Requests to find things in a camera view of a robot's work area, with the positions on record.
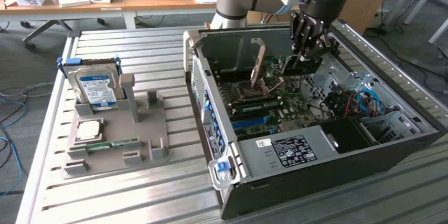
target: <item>blue pcie slot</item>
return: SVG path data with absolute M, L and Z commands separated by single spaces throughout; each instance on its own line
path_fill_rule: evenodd
M 232 127 L 235 129 L 238 129 L 238 128 L 254 126 L 254 125 L 258 125 L 258 124 L 266 124 L 268 122 L 268 119 L 270 119 L 270 116 L 264 116 L 264 117 L 258 118 L 258 119 L 235 122 L 235 123 L 232 123 Z

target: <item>gray carpet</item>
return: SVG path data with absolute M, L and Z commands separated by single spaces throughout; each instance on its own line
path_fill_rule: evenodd
M 387 0 L 384 8 L 390 8 L 396 0 Z M 403 55 L 410 55 L 418 59 L 434 62 L 435 64 L 446 64 L 448 60 L 438 60 L 438 49 L 427 40 L 436 32 L 438 28 L 448 18 L 447 9 L 427 3 L 424 9 L 416 16 L 411 25 L 402 25 L 404 34 L 392 32 L 383 38 L 388 41 L 392 49 Z M 172 15 L 163 20 L 160 27 L 202 25 L 212 20 L 212 14 L 198 15 Z M 151 19 L 142 19 L 148 27 L 159 24 L 162 16 Z M 95 19 L 75 20 L 67 23 L 76 30 L 104 30 L 124 29 L 124 20 L 122 18 L 107 18 L 107 25 L 102 26 Z M 34 26 L 39 26 L 42 22 L 31 22 Z M 48 82 L 55 79 L 56 74 L 56 58 L 63 53 L 67 31 L 60 27 L 52 27 L 43 35 L 32 40 L 38 45 L 38 50 L 30 52 L 23 47 L 22 38 L 31 32 L 31 29 L 20 27 L 19 22 L 14 22 L 6 32 L 0 33 L 0 89 L 7 87 L 26 87 L 40 82 Z M 392 52 L 387 49 L 383 42 L 376 38 L 370 38 L 372 43 L 378 45 L 380 50 L 394 58 Z M 439 40 L 439 44 L 448 47 L 448 33 Z M 423 74 L 411 65 L 404 64 L 403 68 L 410 75 L 422 82 Z M 444 81 L 431 75 L 428 84 L 435 89 L 444 88 Z M 47 92 L 51 87 L 44 87 L 38 92 Z M 439 99 L 448 104 L 448 95 L 436 94 Z M 30 170 L 35 148 L 38 144 L 40 128 L 44 121 L 46 110 L 50 97 L 30 99 L 30 111 L 27 116 L 11 127 L 7 128 L 8 134 L 15 141 L 22 163 L 26 170 Z M 4 118 L 16 105 L 0 103 L 0 119 Z M 7 152 L 0 153 L 0 162 L 6 159 Z M 0 169 L 0 191 L 4 191 L 18 180 L 18 167 L 14 158 L 3 169 Z M 23 190 L 27 177 L 16 190 Z M 22 195 L 11 195 L 0 199 L 0 223 L 11 224 L 15 222 Z

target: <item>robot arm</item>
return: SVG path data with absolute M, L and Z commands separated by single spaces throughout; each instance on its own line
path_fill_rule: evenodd
M 292 5 L 300 11 L 291 14 L 291 40 L 295 55 L 288 58 L 284 75 L 316 72 L 322 55 L 334 48 L 328 39 L 330 25 L 339 17 L 347 0 L 218 0 L 212 29 L 247 26 L 250 10 L 283 14 Z

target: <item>aluminum extrusion table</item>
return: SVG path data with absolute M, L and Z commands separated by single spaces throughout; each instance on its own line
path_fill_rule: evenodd
M 172 160 L 151 169 L 62 178 L 75 94 L 59 73 L 16 223 L 439 223 L 448 220 L 446 137 L 387 173 L 223 221 L 186 88 L 183 32 L 188 29 L 198 27 L 88 31 L 67 39 L 63 57 L 94 59 L 118 55 L 123 72 L 135 73 L 136 95 L 160 90 L 166 97 Z M 367 41 L 346 27 L 339 29 L 371 52 L 370 57 L 395 80 L 406 78 L 406 73 L 388 65 L 391 62 Z M 444 105 L 432 100 L 412 80 L 403 85 L 447 125 Z

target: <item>blue cable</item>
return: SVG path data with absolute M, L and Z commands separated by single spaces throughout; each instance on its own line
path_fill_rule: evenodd
M 12 151 L 14 151 L 14 156 L 16 158 L 16 162 L 18 162 L 18 168 L 19 168 L 19 180 L 15 183 L 15 185 L 10 188 L 10 190 L 7 190 L 2 195 L 0 195 L 0 199 L 3 199 L 3 197 L 16 188 L 16 186 L 19 186 L 20 182 L 22 182 L 22 166 L 20 166 L 20 160 L 19 160 L 19 155 L 18 155 L 18 150 L 16 147 L 14 145 L 14 143 L 6 138 L 0 136 L 0 139 L 4 140 L 7 143 L 10 143 Z
M 374 96 L 374 98 L 375 98 L 375 102 L 380 104 L 380 109 L 382 109 L 382 114 L 383 114 L 383 113 L 384 113 L 384 108 L 383 108 L 383 106 L 382 106 L 382 101 L 380 101 L 379 96 L 376 95 L 376 93 L 375 93 L 372 90 L 370 90 L 370 89 L 362 89 L 362 90 L 359 91 L 359 93 L 363 93 L 363 92 L 364 92 L 364 93 L 370 93 L 370 94 Z M 362 96 L 360 96 L 359 93 L 356 94 L 358 102 L 360 103 L 360 107 L 362 107 L 362 109 L 363 109 L 364 111 L 368 111 L 368 109 L 366 108 L 364 104 L 362 104 Z
M 4 128 L 12 126 L 15 123 L 18 123 L 20 119 L 23 119 L 23 117 L 24 117 L 26 114 L 27 114 L 28 108 L 27 108 L 27 104 L 24 104 L 24 103 L 22 103 L 22 102 L 10 102 L 10 101 L 7 101 L 7 100 L 3 100 L 2 98 L 0 98 L 0 102 L 10 103 L 10 104 L 19 104 L 19 105 L 23 106 L 23 113 L 22 113 L 20 117 L 18 117 L 18 119 L 16 119 L 12 123 L 7 124 L 6 126 L 0 126 L 0 128 L 4 129 Z

